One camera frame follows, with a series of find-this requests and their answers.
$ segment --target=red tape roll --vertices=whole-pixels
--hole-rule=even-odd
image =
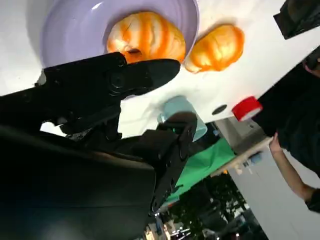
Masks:
[[[238,121],[245,121],[252,118],[263,109],[262,105],[254,96],[250,96],[239,102],[232,109]]]

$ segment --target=light blue cup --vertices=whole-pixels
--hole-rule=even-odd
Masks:
[[[185,96],[175,96],[164,103],[162,106],[162,113],[160,113],[157,120],[159,123],[164,123],[172,115],[179,112],[192,112],[196,115],[197,123],[193,142],[197,141],[206,134],[208,130],[207,126],[198,116],[196,110],[192,104],[188,102]]]

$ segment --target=lavender plate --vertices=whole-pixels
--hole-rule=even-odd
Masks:
[[[189,54],[199,28],[196,0],[58,0],[42,29],[44,67],[105,54],[113,25],[141,11],[158,13],[175,24],[184,35]]]

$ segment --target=black shirt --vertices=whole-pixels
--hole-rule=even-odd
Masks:
[[[311,200],[306,201],[305,204],[310,211],[320,213],[320,189],[317,189],[313,193]]]

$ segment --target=white table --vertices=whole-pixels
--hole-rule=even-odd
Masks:
[[[0,95],[33,86],[41,73],[39,36],[55,0],[0,1]],[[119,131],[125,137],[157,126],[163,102],[185,95],[205,122],[232,116],[248,96],[261,96],[320,45],[320,27],[284,40],[273,19],[284,0],[198,0],[199,35],[213,24],[232,22],[244,30],[244,53],[222,72],[196,75],[183,67],[178,76],[153,92],[122,101]],[[227,104],[222,113],[214,109]]]

